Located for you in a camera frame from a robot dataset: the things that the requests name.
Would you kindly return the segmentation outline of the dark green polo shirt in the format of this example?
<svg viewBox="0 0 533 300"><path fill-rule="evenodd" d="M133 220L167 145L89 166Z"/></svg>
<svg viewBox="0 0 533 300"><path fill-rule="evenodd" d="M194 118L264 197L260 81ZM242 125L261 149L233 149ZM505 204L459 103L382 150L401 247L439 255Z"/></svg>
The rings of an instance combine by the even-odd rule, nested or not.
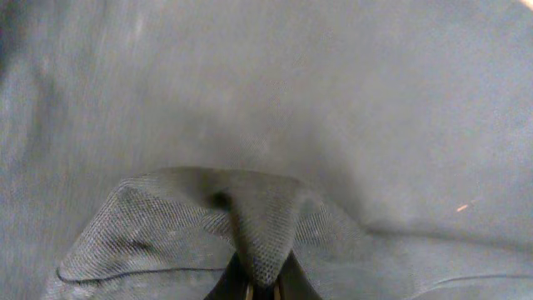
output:
<svg viewBox="0 0 533 300"><path fill-rule="evenodd" d="M532 296L518 1L4 1L1 296Z"/></svg>

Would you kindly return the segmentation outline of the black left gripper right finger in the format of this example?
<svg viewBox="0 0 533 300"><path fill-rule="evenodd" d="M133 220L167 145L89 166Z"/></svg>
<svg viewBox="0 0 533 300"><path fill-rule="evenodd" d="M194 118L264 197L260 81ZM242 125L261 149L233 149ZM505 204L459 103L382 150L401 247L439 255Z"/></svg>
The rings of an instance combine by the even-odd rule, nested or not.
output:
<svg viewBox="0 0 533 300"><path fill-rule="evenodd" d="M321 300L291 252L274 285L275 300Z"/></svg>

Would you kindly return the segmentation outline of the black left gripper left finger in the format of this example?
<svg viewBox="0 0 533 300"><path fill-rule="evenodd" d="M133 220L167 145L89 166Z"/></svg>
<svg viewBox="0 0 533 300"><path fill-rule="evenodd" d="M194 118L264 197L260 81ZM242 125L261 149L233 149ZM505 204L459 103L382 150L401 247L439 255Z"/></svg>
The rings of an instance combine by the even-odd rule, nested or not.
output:
<svg viewBox="0 0 533 300"><path fill-rule="evenodd" d="M235 253L215 287L204 300L252 300L253 286Z"/></svg>

